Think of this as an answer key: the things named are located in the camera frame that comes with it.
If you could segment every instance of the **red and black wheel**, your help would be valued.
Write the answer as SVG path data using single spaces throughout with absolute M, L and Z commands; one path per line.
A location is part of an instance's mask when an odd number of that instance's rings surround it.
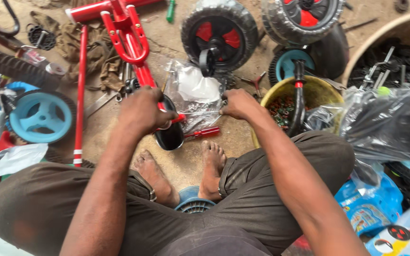
M 262 0 L 262 17 L 268 20 L 264 27 L 276 34 L 270 37 L 278 44 L 309 45 L 326 36 L 338 23 L 344 3 L 345 0 Z
M 387 230 L 389 234 L 397 240 L 407 241 L 410 239 L 410 232 L 405 227 L 394 225 L 389 226 Z
M 227 73 L 241 67 L 257 45 L 257 25 L 253 16 L 234 0 L 200 0 L 181 28 L 181 40 L 189 59 L 200 65 L 203 60 L 217 73 Z

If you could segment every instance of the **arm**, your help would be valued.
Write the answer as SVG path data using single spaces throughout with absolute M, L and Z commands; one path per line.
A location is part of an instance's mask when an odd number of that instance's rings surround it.
M 270 163 L 278 195 L 299 223 L 314 255 L 368 256 L 319 174 L 269 112 L 243 89 L 226 91 L 225 97 L 229 104 L 222 114 L 244 119 L 254 128 Z
M 142 87 L 123 100 L 118 124 L 78 203 L 61 256 L 119 253 L 126 221 L 128 167 L 135 148 L 146 134 L 178 116 L 160 111 L 157 102 L 161 99 L 161 90 Z

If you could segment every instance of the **hand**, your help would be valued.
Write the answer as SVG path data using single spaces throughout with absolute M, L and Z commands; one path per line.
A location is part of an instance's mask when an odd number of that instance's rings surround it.
M 249 122 L 252 117 L 267 113 L 267 110 L 243 89 L 227 90 L 222 98 L 227 99 L 227 106 L 219 111 L 222 115 L 229 115 L 235 119 L 244 119 Z
M 162 112 L 158 102 L 162 102 L 163 94 L 159 88 L 143 86 L 134 94 L 123 99 L 118 125 L 128 133 L 141 139 L 165 125 L 168 120 L 178 117 L 175 111 Z

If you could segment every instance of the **red screwdriver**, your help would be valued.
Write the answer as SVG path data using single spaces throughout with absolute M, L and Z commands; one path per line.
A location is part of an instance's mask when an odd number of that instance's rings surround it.
M 193 138 L 198 138 L 202 136 L 213 136 L 217 135 L 220 132 L 219 126 L 210 126 L 207 128 L 204 128 L 200 131 L 193 132 L 191 134 L 185 135 L 185 137 L 193 137 Z

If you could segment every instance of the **bare foot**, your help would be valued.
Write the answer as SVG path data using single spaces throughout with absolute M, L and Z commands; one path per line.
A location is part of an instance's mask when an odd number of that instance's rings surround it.
M 151 153 L 142 149 L 134 162 L 133 170 L 153 187 L 156 194 L 156 202 L 163 206 L 174 208 L 179 203 L 179 195 L 174 186 L 170 184 Z
M 199 187 L 199 198 L 208 199 L 210 201 L 219 201 L 219 179 L 224 169 L 227 157 L 224 154 L 223 148 L 218 144 L 204 140 L 202 142 L 202 160 L 204 174 Z

